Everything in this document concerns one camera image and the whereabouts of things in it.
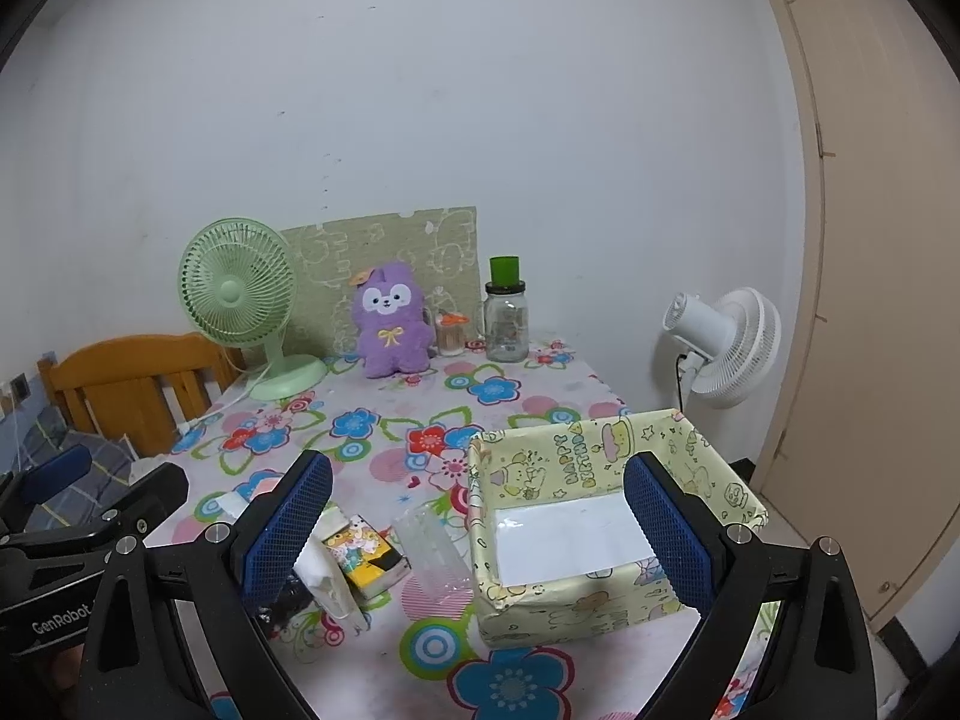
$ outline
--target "table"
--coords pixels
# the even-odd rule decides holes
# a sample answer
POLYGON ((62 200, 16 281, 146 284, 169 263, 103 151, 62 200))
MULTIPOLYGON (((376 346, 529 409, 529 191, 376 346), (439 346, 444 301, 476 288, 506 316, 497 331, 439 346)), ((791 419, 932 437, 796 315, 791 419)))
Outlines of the table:
MULTIPOLYGON (((332 499, 344 512, 385 532, 406 508, 429 503, 465 554, 466 449, 474 433, 626 413, 558 338, 535 340, 522 364, 488 362, 477 341, 416 375, 366 379, 363 364, 349 356, 328 365, 312 391, 280 402, 241 400, 158 458, 185 469, 190 493, 148 545, 192 541, 217 520, 218 495, 237 490, 250 499, 270 490, 311 448, 330 457, 332 499)), ((243 386, 234 385, 222 402, 243 386)), ((683 608, 589 640, 492 652, 477 634, 470 600, 464 591, 433 602, 411 574, 363 606, 368 632, 344 631, 311 605, 272 647, 323 720, 632 720, 699 620, 683 608)), ((182 605, 181 616, 218 717, 239 717, 192 607, 182 605)), ((757 621, 715 717, 738 712, 772 623, 757 621)))

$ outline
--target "green desk fan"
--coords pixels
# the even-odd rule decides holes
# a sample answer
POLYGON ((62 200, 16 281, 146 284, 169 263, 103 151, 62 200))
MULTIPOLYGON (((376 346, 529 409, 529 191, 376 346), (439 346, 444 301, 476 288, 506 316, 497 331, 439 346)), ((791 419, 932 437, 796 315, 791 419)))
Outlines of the green desk fan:
POLYGON ((309 354, 283 354, 283 331, 296 296, 290 247, 249 218, 222 218, 195 234, 179 266, 178 292, 190 322, 210 341, 240 349, 262 343, 267 368, 254 400, 291 397, 323 379, 309 354))

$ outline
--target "glass jar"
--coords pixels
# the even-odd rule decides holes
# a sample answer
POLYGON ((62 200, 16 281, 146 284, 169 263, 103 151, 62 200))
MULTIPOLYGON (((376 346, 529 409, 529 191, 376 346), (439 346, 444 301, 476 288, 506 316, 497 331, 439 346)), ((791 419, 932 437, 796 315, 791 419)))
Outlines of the glass jar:
POLYGON ((527 295, 522 281, 510 286, 487 284, 483 304, 487 359, 493 362, 523 362, 530 352, 527 295))

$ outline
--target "plaid fabric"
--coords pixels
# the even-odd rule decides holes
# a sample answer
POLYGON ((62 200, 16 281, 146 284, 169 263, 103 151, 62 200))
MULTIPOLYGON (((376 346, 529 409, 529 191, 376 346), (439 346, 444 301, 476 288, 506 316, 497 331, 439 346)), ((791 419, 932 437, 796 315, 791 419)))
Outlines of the plaid fabric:
POLYGON ((68 429, 55 406, 48 406, 22 442, 23 466, 42 466, 59 453, 83 445, 93 457, 90 473, 46 503, 37 506, 27 531, 79 525, 109 509, 130 486, 131 456, 122 445, 90 433, 68 429))

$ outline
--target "white wall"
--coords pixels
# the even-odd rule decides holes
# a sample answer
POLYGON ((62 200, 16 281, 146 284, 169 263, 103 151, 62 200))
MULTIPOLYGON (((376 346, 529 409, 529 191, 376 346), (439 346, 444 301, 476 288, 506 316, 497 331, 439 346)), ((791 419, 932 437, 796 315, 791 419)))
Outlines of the white wall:
MULTIPOLYGON (((672 402, 675 290, 755 286, 789 340, 803 172, 766 0, 78 0, 52 21, 32 90, 0 74, 28 108, 0 110, 3 213, 44 251, 8 372, 187 329, 176 263, 221 215, 445 204, 477 206, 481 255, 519 254, 534 323, 635 409, 672 402)), ((691 411, 755 457, 778 386, 691 411)))
POLYGON ((896 618, 928 664, 949 650, 960 632, 960 541, 954 541, 896 618))
POLYGON ((0 380, 21 370, 35 371, 46 349, 37 345, 40 300, 31 295, 37 272, 35 247, 24 235, 34 215, 20 199, 18 170, 30 116, 30 90, 40 74, 46 47, 45 30, 30 30, 0 74, 0 380))

